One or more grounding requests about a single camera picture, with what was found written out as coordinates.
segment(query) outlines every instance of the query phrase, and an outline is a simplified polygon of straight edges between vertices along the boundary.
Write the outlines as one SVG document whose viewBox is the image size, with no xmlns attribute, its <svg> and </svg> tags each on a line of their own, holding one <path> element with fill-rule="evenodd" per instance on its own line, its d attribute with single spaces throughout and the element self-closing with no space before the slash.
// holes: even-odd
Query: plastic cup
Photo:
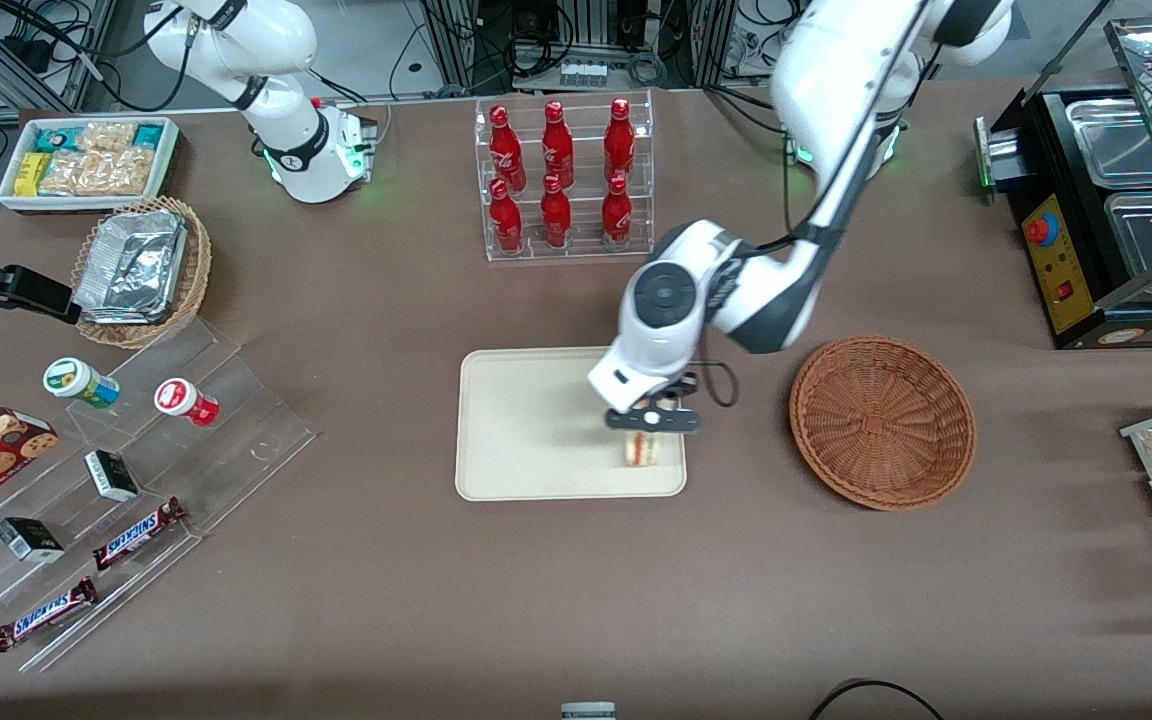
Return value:
<svg viewBox="0 0 1152 720">
<path fill-rule="evenodd" d="M 118 401 L 119 384 L 77 357 L 61 357 L 41 374 L 41 387 L 56 397 L 77 397 L 91 407 L 109 407 Z"/>
<path fill-rule="evenodd" d="M 205 429 L 220 415 L 217 399 L 198 392 L 198 387 L 184 378 L 172 378 L 160 384 L 154 392 L 154 407 L 161 414 L 188 418 L 200 429 Z"/>
</svg>

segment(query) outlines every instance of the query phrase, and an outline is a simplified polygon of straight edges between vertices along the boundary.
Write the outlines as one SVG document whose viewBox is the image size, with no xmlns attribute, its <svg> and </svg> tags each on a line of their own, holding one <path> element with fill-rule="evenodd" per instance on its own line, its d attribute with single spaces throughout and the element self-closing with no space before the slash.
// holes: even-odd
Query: brown woven basket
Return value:
<svg viewBox="0 0 1152 720">
<path fill-rule="evenodd" d="M 189 222 L 189 238 L 185 242 L 184 258 L 180 260 L 180 279 L 177 291 L 175 291 L 172 302 L 172 314 L 165 323 L 157 325 L 97 325 L 78 320 L 78 333 L 82 333 L 83 338 L 90 341 L 122 347 L 124 350 L 139 350 L 154 338 L 180 332 L 198 313 L 202 296 L 206 295 L 207 291 L 207 273 L 211 271 L 211 238 L 207 237 L 207 228 L 202 227 L 202 222 L 198 222 L 198 215 L 188 205 L 173 199 L 173 197 L 138 200 L 128 205 L 127 209 L 114 210 L 114 213 L 111 214 L 147 213 L 151 210 L 169 210 L 182 215 Z M 91 252 L 92 238 L 94 237 L 96 228 L 92 228 L 92 232 L 88 233 L 88 242 L 84 242 L 83 249 L 78 251 L 78 260 L 74 264 L 73 273 L 69 273 L 69 287 L 78 287 L 78 281 L 83 278 L 83 268 L 88 265 L 88 252 Z"/>
<path fill-rule="evenodd" d="M 950 372 L 919 348 L 846 338 L 794 379 L 790 430 L 820 479 L 874 510 L 945 500 L 975 456 L 975 417 Z"/>
</svg>

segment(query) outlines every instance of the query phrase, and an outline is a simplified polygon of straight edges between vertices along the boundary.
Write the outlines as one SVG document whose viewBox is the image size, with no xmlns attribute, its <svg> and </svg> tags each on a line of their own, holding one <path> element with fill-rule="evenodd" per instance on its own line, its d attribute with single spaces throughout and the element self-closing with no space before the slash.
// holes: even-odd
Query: aluminum foil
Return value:
<svg viewBox="0 0 1152 720">
<path fill-rule="evenodd" d="M 169 210 L 106 218 L 74 291 L 96 324 L 158 324 L 172 314 L 189 222 Z"/>
</svg>

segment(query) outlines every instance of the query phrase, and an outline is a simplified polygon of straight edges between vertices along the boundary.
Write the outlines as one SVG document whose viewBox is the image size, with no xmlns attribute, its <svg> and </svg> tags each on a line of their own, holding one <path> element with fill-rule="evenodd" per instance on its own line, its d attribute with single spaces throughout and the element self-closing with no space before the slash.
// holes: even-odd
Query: snickers bar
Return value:
<svg viewBox="0 0 1152 720">
<path fill-rule="evenodd" d="M 43 626 L 55 623 L 70 611 L 75 611 L 83 605 L 96 605 L 96 585 L 91 578 L 78 579 L 78 585 L 69 592 L 47 602 L 39 609 L 31 612 L 23 619 L 9 626 L 0 626 L 0 652 L 6 652 L 26 641 L 29 635 Z"/>
<path fill-rule="evenodd" d="M 184 510 L 180 509 L 180 501 L 174 497 L 160 507 L 157 507 L 151 515 L 142 520 L 141 523 L 128 528 L 119 537 L 111 539 L 109 544 L 100 550 L 93 550 L 96 556 L 96 569 L 108 570 L 111 566 L 126 560 L 142 544 L 150 541 L 150 538 L 161 533 L 169 524 L 184 517 Z"/>
</svg>

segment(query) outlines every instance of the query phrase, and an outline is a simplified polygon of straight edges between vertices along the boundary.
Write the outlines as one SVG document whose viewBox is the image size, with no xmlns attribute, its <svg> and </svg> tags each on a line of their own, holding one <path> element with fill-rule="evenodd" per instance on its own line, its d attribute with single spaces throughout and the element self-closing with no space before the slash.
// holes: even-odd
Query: red switch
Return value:
<svg viewBox="0 0 1152 720">
<path fill-rule="evenodd" d="M 1051 234 L 1051 225 L 1047 225 L 1047 220 L 1036 218 L 1025 225 L 1025 240 L 1033 242 L 1034 245 L 1040 245 L 1046 241 L 1048 234 Z"/>
</svg>

